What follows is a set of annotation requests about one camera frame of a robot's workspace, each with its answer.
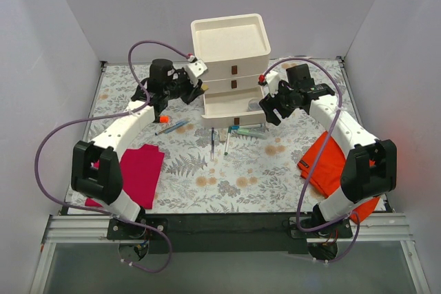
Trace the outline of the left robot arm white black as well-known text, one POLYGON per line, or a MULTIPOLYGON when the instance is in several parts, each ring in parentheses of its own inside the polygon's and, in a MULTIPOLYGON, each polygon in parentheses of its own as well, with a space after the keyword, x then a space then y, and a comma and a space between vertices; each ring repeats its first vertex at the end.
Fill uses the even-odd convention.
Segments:
POLYGON ((126 115, 90 142, 80 140, 73 148, 71 188, 124 218, 123 230, 130 238, 141 238, 147 223, 139 217, 141 206, 123 188, 120 160, 144 128, 159 121, 170 100, 190 104, 205 93, 201 78, 207 71, 206 64, 194 56, 179 69, 171 60, 153 60, 149 76, 139 82, 125 109, 126 115))

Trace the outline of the white bottom drawer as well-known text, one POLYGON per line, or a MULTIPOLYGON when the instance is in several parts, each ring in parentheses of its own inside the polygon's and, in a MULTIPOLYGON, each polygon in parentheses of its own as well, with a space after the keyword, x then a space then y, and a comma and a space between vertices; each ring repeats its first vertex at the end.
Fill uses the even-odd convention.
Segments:
POLYGON ((238 92, 204 94, 204 114, 201 122, 207 129, 225 129, 233 125, 254 125, 265 122, 263 110, 249 110, 249 102, 263 98, 260 87, 238 92))

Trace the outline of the small clear plastic cup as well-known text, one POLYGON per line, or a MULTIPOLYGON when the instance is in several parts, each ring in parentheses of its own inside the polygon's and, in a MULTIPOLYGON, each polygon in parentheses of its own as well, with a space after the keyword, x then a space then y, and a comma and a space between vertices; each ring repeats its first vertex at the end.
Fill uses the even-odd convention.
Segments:
POLYGON ((262 108, 259 105, 259 99, 258 98, 252 98, 249 102, 248 102, 248 106, 247 106, 247 111, 248 112, 257 112, 257 111, 261 111, 262 108))

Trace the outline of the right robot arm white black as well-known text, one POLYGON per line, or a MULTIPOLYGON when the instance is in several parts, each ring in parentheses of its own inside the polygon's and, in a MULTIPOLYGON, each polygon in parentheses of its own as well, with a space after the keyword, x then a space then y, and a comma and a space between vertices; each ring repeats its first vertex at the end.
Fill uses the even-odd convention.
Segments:
POLYGON ((345 158, 337 189, 313 208, 307 227, 296 222, 298 230, 327 237, 356 207, 396 188, 395 143, 369 133, 342 108, 338 85, 315 83, 308 64, 287 69, 286 79, 269 68, 258 84, 269 90, 259 102, 268 123, 279 125, 301 109, 326 129, 324 142, 334 140, 345 158))

